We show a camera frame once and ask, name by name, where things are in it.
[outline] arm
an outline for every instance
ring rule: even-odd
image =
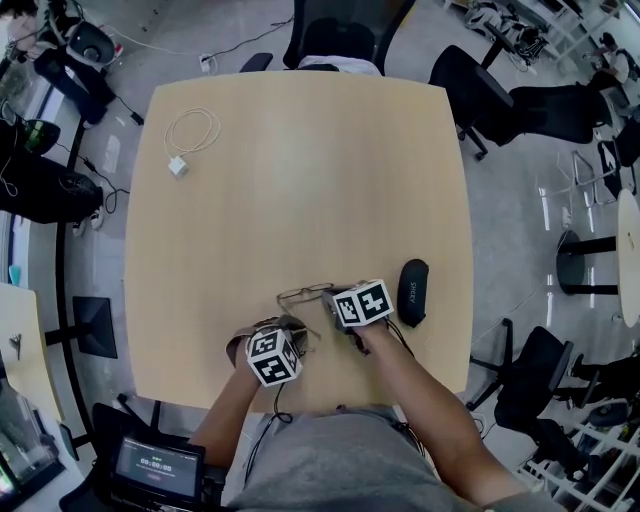
[[[356,331],[443,482],[479,507],[526,491],[485,447],[458,398],[429,375],[384,325]]]
[[[189,442],[206,449],[205,463],[230,468],[242,425],[260,381],[247,363],[244,343],[238,347],[236,370]]]

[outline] shoe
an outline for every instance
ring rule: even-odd
[[[82,236],[86,227],[87,227],[87,219],[82,219],[80,222],[74,222],[71,225],[71,232],[73,233],[74,237],[78,238]]]
[[[582,366],[583,359],[584,359],[584,354],[580,354],[578,357],[576,357],[576,360],[574,361],[573,366],[571,366],[571,373],[569,374],[570,377],[576,376],[576,372],[580,369],[580,366]]]
[[[91,227],[94,230],[100,229],[102,223],[104,222],[104,207],[101,206],[96,211],[94,211],[91,215],[89,215],[89,220],[91,221]]]

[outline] gray t-shirt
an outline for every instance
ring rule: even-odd
[[[241,510],[479,511],[434,476],[415,444],[392,428],[395,416],[386,411],[303,415],[289,425],[276,419],[260,445],[245,489],[228,506]],[[256,435],[261,433],[259,427]],[[525,493],[486,510],[564,509],[545,494]]]

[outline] round table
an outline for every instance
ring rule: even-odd
[[[618,295],[622,318],[632,327],[640,316],[640,208],[628,190],[618,196],[616,236],[581,241],[573,231],[563,233],[558,243],[556,272],[562,291],[573,294]],[[617,285],[585,285],[585,254],[616,251]]]

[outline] chair backrest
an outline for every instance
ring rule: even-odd
[[[564,375],[573,343],[561,343],[542,327],[536,327],[514,362],[498,395],[498,425],[530,434],[533,423],[553,398]]]
[[[515,101],[513,137],[537,133],[589,144],[594,128],[612,122],[602,94],[582,85],[518,87],[509,94]]]
[[[394,34],[415,0],[295,0],[293,32],[284,56],[296,69],[307,55],[373,62],[384,75]]]
[[[446,89],[453,119],[462,129],[485,115],[508,116],[513,107],[507,91],[457,46],[449,46],[440,54],[429,83]]]

